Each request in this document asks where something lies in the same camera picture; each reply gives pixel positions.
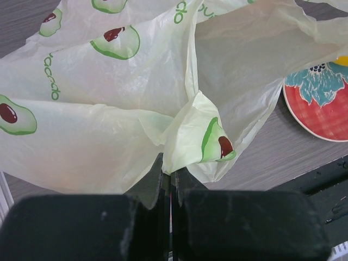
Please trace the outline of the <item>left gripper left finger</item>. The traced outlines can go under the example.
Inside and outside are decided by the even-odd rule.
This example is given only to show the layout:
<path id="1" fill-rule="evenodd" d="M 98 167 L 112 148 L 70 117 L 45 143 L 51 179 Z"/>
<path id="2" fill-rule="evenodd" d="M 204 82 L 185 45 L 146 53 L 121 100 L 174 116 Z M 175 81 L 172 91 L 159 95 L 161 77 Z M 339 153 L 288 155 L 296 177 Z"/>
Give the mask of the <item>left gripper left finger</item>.
<path id="1" fill-rule="evenodd" d="M 162 162 L 124 194 L 22 199 L 1 226 L 1 260 L 164 260 Z"/>

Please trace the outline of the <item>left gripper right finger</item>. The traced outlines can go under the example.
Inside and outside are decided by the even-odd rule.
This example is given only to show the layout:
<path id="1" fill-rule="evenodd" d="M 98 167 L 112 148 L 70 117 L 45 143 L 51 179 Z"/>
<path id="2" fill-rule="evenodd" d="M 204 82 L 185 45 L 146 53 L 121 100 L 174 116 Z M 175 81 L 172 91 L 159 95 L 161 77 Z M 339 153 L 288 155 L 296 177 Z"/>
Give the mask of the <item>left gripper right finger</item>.
<path id="1" fill-rule="evenodd" d="M 171 175 L 173 260 L 327 260 L 329 239 L 310 199 L 292 191 L 209 190 Z"/>

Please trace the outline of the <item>yellow fake mango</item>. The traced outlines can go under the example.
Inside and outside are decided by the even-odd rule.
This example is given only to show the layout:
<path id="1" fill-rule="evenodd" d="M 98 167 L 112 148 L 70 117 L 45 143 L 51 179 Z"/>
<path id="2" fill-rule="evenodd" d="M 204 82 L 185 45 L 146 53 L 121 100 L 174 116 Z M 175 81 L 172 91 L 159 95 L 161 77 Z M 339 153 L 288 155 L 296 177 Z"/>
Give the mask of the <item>yellow fake mango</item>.
<path id="1" fill-rule="evenodd" d="M 348 56 L 341 56 L 334 62 L 338 65 L 348 67 Z"/>

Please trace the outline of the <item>green avocado plastic bag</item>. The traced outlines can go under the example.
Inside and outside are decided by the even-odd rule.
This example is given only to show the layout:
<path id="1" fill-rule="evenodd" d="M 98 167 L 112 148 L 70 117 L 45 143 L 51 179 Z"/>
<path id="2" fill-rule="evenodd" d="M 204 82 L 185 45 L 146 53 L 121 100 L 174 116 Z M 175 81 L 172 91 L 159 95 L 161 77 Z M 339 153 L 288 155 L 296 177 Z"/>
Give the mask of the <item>green avocado plastic bag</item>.
<path id="1" fill-rule="evenodd" d="M 163 154 L 220 180 L 292 73 L 347 53 L 347 18 L 294 1 L 61 1 L 1 59 L 1 170 L 123 193 Z"/>

